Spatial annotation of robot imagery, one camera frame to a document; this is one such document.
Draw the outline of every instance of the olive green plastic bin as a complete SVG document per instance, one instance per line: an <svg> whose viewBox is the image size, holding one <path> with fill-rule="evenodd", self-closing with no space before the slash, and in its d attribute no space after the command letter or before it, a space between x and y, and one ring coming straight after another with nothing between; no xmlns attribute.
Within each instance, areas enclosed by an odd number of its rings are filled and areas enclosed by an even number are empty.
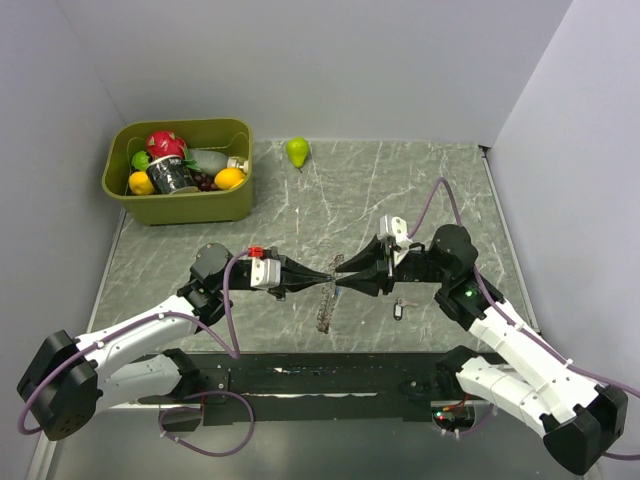
<svg viewBox="0 0 640 480"><path fill-rule="evenodd" d="M147 137L157 130L172 130L189 148L205 148L249 162L247 177L231 190L174 195L135 196L128 189L130 160L146 150ZM140 122L122 129L111 144L102 188L144 225L223 222L241 220L253 205L253 141L249 126L233 118Z"/></svg>

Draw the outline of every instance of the purple cable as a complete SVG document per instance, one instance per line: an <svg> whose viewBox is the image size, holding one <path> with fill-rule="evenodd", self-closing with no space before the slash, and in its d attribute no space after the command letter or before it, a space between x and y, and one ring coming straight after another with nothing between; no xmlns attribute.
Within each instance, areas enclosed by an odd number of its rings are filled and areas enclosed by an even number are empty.
<svg viewBox="0 0 640 480"><path fill-rule="evenodd" d="M422 221L424 220L424 216L427 214L427 210L429 210L429 207L431 206L431 201L433 200L433 197L435 196L436 191L438 190L438 187L440 185L444 185L444 188L447 189L447 193L449 194L449 200L451 201L451 206L453 207L453 215L456 217L456 223L462 226L462 219L460 218L460 212L458 211L458 206L456 205L456 199L453 197L453 191L451 190L451 185L449 185L449 181L446 178L440 177L438 178L438 180L436 180L436 183L433 184L433 187L431 187L431 191L429 192L427 201L424 202L424 207L422 207L422 211L420 212L420 215L418 215L418 219L416 220L416 223L413 225L413 228L407 235L409 239L412 239L413 236L416 233L418 233L418 230L420 230L420 227L422 226Z"/></svg>
<svg viewBox="0 0 640 480"><path fill-rule="evenodd" d="M458 210L458 205L456 204L456 200L455 197L453 196L453 191L451 190L451 186L449 185L449 182L447 181L446 178L444 177L440 177L438 178L438 180L436 180L436 183L433 185L433 187L431 188L431 192L429 192L429 196L427 197L427 201L424 204L424 207L422 208L422 211L420 212L420 215L418 215L418 219L416 220L415 225L413 226L413 228L411 229L411 231L408 234L409 239L412 239L413 236L418 232L418 230L420 229L421 225L422 225L422 221L424 220L424 216L427 213L427 210L429 209L429 206L431 205L431 201L433 200L433 197L435 195L436 190L438 189L438 186L440 186L440 184L443 184L444 187L447 190L447 193L449 194L449 201L451 202L451 208L453 209L453 215L456 218L456 223L460 226L462 226L462 219L460 218L460 211ZM491 294L489 293L489 291L487 290L486 285L484 284L484 281L482 280L482 277L480 276L480 271L478 270L477 267L473 267L473 274L475 276L476 282L478 283L478 286L480 287L480 291L482 292L482 295L484 296L484 298L487 300L487 302L489 302L489 305L491 305L491 307L498 312L498 314L505 319L505 321L511 325L514 326L516 325L516 322L513 321L513 319L511 317L509 317L509 315L507 315L499 306L498 304L493 300L493 297L491 297ZM537 345L539 345L541 348L543 348L547 353L549 353L549 355L551 355L553 358L555 358L556 360L558 360L560 363L566 364L567 360L560 354L558 353L553 347L551 347L547 342L545 342L544 340L542 340L540 337L538 337L537 335L529 332L526 329L520 330L525 336L527 336L529 339L533 340L533 342L535 342ZM610 378L604 377L602 375L598 375L592 372L589 372L587 370L584 370L580 367L577 367L573 364L569 364L567 365L567 368L569 370L571 370L574 373L577 373L578 375L582 375L584 377L589 377L597 382L600 383L604 383L607 385L613 385L614 387L620 388L621 390L626 391L627 393L630 393L631 395L640 398L640 390L633 388L629 385L626 385L622 382L618 382L617 380L612 380ZM483 419L481 420L481 422L478 422L477 427L479 428L481 426L481 424L484 424L486 419L488 419L488 415L483 417ZM474 425L471 429L469 429L468 431L464 432L466 434L469 434L472 430L476 430L476 426ZM608 458L612 458L615 460L624 460L624 461L637 461L640 460L640 454L637 455L620 455L617 453L605 453L604 454L605 457Z"/></svg>
<svg viewBox="0 0 640 480"><path fill-rule="evenodd" d="M247 435L244 437L242 442L240 442L236 447L232 448L231 450L227 450L226 452L210 452L208 450L203 450L202 448L196 447L195 445L189 442L185 442L181 438L178 438L175 435L170 434L165 430L164 426L162 425L162 421L164 420L164 417L166 417L170 413L199 412L200 409L198 408L177 407L177 408L170 408L169 410L165 410L158 416L158 426L160 427L160 432L162 433L163 437L167 437L168 439L173 440L176 443L179 443L183 447L187 447L189 450L193 450L194 452L200 453L202 455L206 455L208 457L228 457L229 455L233 455L234 453L239 452L244 448L244 446L247 443L249 443L249 440L251 439L251 435L253 435L253 429L256 426L255 417L253 415L253 409L251 408L251 405L249 405L249 402L247 402L247 400L244 397L242 397L242 395L238 395L237 393L229 392L226 390L213 390L210 392L195 393L193 395L184 397L184 399L189 400L192 398L206 397L209 395L222 395L222 396L233 397L237 400L240 400L244 404L244 406L247 407L247 411L249 412L249 431L247 432Z"/></svg>
<svg viewBox="0 0 640 480"><path fill-rule="evenodd" d="M229 353L231 358L237 360L240 358L240 345L238 344L238 336L236 335L236 329L233 326L233 317L231 316L231 300L229 299L229 280L231 277L231 269L236 264L238 260L242 257L249 255L249 250L244 250L236 255L234 255L227 266L224 269L224 275L222 277L222 300L224 303L224 314L227 317L227 326L229 328L229 336L231 337L231 343L233 344L233 349L235 350L235 354Z"/></svg>

